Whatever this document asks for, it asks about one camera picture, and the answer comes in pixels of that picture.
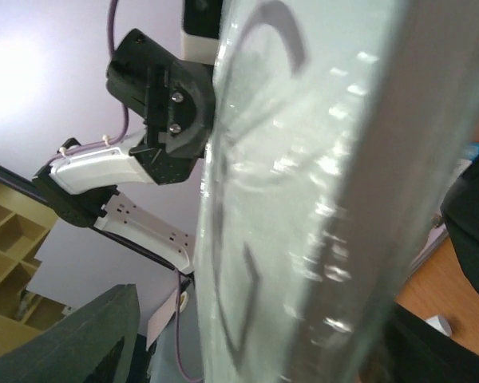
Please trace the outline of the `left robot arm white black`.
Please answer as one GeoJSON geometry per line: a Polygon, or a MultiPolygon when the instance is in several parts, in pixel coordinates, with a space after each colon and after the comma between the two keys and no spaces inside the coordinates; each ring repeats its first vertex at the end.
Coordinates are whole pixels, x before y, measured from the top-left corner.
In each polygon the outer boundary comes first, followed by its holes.
{"type": "Polygon", "coordinates": [[[33,183],[67,223],[125,239],[191,274],[194,237],[119,190],[121,184],[183,183],[204,157],[215,119],[212,77],[218,43],[184,36],[183,47],[182,57],[176,57],[140,30],[131,30],[111,56],[106,88],[142,118],[143,128],[94,144],[69,139],[33,183]]]}

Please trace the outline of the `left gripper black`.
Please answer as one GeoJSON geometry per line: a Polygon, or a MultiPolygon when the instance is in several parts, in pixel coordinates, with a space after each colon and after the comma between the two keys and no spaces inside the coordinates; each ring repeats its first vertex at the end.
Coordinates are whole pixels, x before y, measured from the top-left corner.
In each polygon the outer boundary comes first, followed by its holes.
{"type": "Polygon", "coordinates": [[[184,182],[212,132],[213,65],[180,60],[138,29],[121,41],[107,68],[106,88],[144,120],[129,149],[159,185],[184,182]]]}

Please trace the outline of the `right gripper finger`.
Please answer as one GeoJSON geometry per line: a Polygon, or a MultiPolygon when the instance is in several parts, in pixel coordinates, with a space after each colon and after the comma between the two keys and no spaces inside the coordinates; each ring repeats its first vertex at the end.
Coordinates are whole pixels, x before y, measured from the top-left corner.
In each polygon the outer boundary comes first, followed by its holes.
{"type": "Polygon", "coordinates": [[[118,284],[0,357],[0,382],[126,382],[140,321],[137,288],[118,284]]]}

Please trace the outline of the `grey book letter G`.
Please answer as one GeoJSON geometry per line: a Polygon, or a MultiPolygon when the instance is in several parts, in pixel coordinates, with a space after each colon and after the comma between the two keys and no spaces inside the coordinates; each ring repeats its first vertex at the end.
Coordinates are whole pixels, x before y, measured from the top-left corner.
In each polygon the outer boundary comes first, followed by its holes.
{"type": "Polygon", "coordinates": [[[352,382],[479,121],[479,1],[227,1],[196,244],[207,382],[352,382]]]}

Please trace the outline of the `black student backpack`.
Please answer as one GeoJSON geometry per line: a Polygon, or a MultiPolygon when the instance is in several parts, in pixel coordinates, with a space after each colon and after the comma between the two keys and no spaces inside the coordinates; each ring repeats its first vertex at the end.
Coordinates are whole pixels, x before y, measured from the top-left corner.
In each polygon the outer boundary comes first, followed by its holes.
{"type": "MultiPolygon", "coordinates": [[[[460,268],[479,295],[479,156],[445,221],[460,268]]],[[[360,371],[361,382],[479,382],[479,356],[402,306],[360,371]]]]}

